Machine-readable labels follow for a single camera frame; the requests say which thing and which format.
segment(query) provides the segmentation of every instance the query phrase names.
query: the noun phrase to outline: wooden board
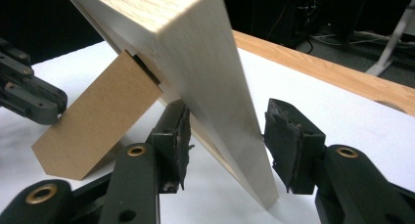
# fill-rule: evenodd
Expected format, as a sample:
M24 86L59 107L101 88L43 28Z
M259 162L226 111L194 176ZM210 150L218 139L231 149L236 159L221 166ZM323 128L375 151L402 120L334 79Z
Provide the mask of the wooden board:
M122 52L32 149L47 174L80 180L160 95L158 85Z
M207 141L260 204L275 203L275 182L223 0L71 1L116 51L137 54L163 91L183 99Z
M415 116L415 89L234 31L239 48Z

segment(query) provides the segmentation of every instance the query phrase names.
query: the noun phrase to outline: white tabletop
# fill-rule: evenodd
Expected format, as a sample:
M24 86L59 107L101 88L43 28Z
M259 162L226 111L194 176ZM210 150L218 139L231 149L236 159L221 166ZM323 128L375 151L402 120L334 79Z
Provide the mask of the white tabletop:
M262 130L268 99L289 102L326 133L326 145L363 151L387 179L415 191L414 117L239 51ZM62 88L71 104L115 57L102 42L33 69ZM156 102L121 139L122 145L144 142L162 111ZM25 187L56 178L43 172L30 147L47 128L0 108L0 211ZM190 152L185 191L161 195L161 223L319 223L314 196L286 194L274 173L280 198L264 210L197 140L191 143L196 148ZM111 158L83 181L68 180L72 188L110 172Z

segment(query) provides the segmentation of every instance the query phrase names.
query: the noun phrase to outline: brass rivet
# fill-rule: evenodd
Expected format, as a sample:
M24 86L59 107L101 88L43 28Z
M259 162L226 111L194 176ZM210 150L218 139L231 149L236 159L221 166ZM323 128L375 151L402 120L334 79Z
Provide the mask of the brass rivet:
M336 152L343 157L356 158L359 154L350 148L337 148Z
M146 147L144 146L135 146L128 149L127 154L131 157L138 157L146 152Z
M24 73L24 74L31 74L31 69L29 69L29 68L25 68L25 69L23 70L23 73Z
M46 202L58 192L58 187L55 184L45 184L41 187L36 188L31 191L25 199L29 204L38 204L41 202Z

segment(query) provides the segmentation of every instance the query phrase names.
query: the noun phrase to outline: clamp jaw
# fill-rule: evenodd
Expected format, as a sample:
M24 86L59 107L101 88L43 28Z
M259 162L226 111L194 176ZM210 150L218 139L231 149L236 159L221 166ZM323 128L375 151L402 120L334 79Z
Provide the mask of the clamp jaw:
M61 89L34 76L30 56L0 38L0 106L40 124L53 124L67 109Z
M160 223L159 194L182 189L189 163L189 109L170 103L145 143L122 148L114 171L75 191L64 180L22 190L0 223Z
M294 106L270 99L264 142L287 192L311 195L320 221L415 223L415 194L388 182L358 149L326 147L326 135Z

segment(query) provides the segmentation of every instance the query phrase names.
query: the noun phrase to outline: wood grain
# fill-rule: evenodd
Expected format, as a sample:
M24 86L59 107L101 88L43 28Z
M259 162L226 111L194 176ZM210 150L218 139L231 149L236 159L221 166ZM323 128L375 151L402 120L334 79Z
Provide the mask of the wood grain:
M367 99L391 104L415 116L415 89L333 64L244 33L234 31L237 46Z
M223 0L71 0L189 107L213 154L264 207L277 190Z

